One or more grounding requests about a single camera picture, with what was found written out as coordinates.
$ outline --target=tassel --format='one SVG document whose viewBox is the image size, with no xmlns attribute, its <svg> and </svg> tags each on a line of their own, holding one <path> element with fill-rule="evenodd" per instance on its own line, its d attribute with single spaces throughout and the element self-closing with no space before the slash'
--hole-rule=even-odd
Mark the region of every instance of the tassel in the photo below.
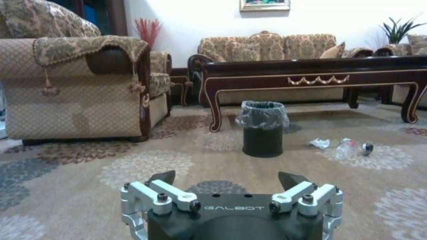
<svg viewBox="0 0 427 240">
<path fill-rule="evenodd" d="M 127 88 L 129 89 L 131 93 L 135 93 L 135 92 L 143 93 L 145 90 L 145 86 L 141 85 L 139 74 L 135 71 L 135 63 L 132 65 L 132 70 L 133 70 L 132 83 L 128 85 Z"/>
<path fill-rule="evenodd" d="M 44 77 L 45 77 L 45 83 L 44 83 L 44 89 L 40 91 L 41 95 L 45 97 L 53 97 L 60 94 L 60 89 L 57 87 L 52 86 L 52 83 L 48 78 L 48 70 L 44 69 Z"/>
</svg>

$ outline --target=robotic hand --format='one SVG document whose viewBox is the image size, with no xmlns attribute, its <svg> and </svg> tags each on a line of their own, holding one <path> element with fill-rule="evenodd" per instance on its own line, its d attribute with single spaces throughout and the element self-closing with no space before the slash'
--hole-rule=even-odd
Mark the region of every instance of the robotic hand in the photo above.
<svg viewBox="0 0 427 240">
<path fill-rule="evenodd" d="M 121 220 L 135 240 L 331 240 L 341 224 L 343 192 L 279 172 L 285 191 L 193 194 L 172 186 L 175 171 L 124 184 Z"/>
</svg>

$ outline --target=patterned carpet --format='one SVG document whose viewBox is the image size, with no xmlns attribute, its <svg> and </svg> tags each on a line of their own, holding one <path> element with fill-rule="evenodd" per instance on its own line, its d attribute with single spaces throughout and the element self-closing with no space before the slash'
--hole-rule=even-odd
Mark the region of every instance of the patterned carpet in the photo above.
<svg viewBox="0 0 427 240">
<path fill-rule="evenodd" d="M 120 219 L 123 183 L 176 170 L 175 185 L 195 193 L 279 193 L 277 171 L 304 175 L 344 192 L 337 240 L 427 239 L 427 112 L 416 124 L 400 107 L 364 102 L 288 108 L 283 155 L 241 152 L 239 108 L 223 108 L 223 126 L 208 131 L 209 110 L 173 107 L 141 143 L 91 142 L 21 146 L 0 141 L 0 240 L 128 240 Z M 325 150 L 308 146 L 331 140 Z M 339 160 L 343 138 L 371 142 L 369 156 Z"/>
</svg>

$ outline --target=green plant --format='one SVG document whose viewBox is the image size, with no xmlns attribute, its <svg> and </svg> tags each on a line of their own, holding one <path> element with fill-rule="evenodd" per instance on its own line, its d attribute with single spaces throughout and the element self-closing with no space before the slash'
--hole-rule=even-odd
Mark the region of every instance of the green plant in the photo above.
<svg viewBox="0 0 427 240">
<path fill-rule="evenodd" d="M 397 25 L 401 18 L 399 19 L 399 21 L 395 21 L 391 17 L 388 17 L 388 18 L 392 22 L 392 25 L 383 23 L 383 26 L 380 28 L 385 32 L 389 44 L 397 44 L 401 41 L 401 39 L 407 36 L 408 31 L 411 29 L 427 24 L 427 22 L 424 22 L 424 23 L 413 25 L 413 21 L 415 21 L 416 17 L 412 17 L 404 24 Z"/>
</svg>

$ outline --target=red dried grass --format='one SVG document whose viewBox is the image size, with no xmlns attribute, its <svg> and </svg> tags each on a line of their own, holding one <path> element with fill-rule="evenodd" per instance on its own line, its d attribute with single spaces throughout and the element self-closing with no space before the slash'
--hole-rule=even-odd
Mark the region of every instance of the red dried grass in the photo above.
<svg viewBox="0 0 427 240">
<path fill-rule="evenodd" d="M 140 39 L 143 39 L 152 47 L 155 45 L 155 41 L 161 30 L 161 24 L 159 20 L 139 18 L 135 19 L 135 24 Z"/>
</svg>

